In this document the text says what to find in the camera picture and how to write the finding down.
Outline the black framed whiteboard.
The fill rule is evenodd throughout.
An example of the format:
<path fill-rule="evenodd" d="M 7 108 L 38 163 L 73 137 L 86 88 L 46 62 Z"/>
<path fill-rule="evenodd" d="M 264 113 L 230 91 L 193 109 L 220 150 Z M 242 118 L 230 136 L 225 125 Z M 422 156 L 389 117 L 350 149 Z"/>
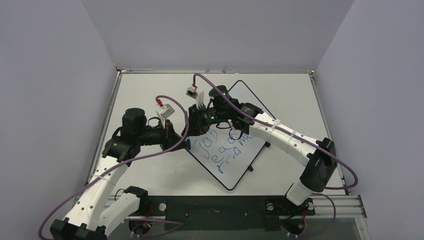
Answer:
<path fill-rule="evenodd" d="M 240 133 L 221 124 L 189 138 L 188 153 L 228 191 L 236 188 L 245 173 L 253 171 L 253 162 L 269 146 L 261 138 Z"/>

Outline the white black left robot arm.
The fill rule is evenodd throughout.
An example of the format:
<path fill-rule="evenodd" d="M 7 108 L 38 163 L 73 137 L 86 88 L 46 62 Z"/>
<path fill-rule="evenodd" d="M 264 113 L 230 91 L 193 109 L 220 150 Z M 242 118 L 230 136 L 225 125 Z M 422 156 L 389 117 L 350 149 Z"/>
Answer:
<path fill-rule="evenodd" d="M 127 109 L 122 125 L 105 144 L 95 174 L 84 187 L 80 198 L 62 220 L 56 219 L 50 226 L 55 240 L 106 240 L 129 215 L 143 215 L 149 209 L 146 190 L 129 186 L 118 200 L 108 208 L 105 204 L 122 175 L 131 163 L 139 160 L 143 146 L 158 145 L 161 151 L 148 154 L 151 158 L 164 153 L 184 149 L 189 131 L 189 116 L 184 115 L 185 128 L 181 135 L 167 119 L 168 113 L 159 114 L 159 124 L 148 125 L 145 111 Z"/>

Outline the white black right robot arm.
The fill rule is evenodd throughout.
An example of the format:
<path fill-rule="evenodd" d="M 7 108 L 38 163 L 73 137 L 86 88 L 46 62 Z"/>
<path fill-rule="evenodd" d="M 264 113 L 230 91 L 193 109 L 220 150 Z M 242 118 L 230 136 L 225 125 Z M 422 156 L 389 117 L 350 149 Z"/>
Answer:
<path fill-rule="evenodd" d="M 188 136 L 204 135 L 211 126 L 226 123 L 243 134 L 278 147 L 297 160 L 304 171 L 282 199 L 282 207 L 289 214 L 296 213 L 309 196 L 326 189 L 338 166 L 332 140 L 308 137 L 286 127 L 260 107 L 231 97 L 224 85 L 211 89 L 209 97 L 211 107 L 194 104 L 188 108 Z"/>

